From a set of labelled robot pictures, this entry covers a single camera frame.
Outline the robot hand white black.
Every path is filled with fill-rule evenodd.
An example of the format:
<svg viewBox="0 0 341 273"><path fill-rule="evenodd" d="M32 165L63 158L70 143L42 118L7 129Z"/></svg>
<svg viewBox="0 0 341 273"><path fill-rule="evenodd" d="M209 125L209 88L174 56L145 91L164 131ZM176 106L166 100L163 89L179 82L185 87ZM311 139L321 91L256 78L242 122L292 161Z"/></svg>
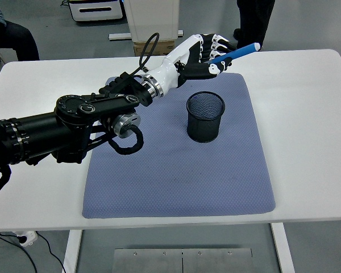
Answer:
<svg viewBox="0 0 341 273"><path fill-rule="evenodd" d="M163 59L150 75L166 94L187 80L204 80L217 77L231 66L232 58L211 64L216 57L235 51L229 40L218 34L195 34L187 38Z"/></svg>

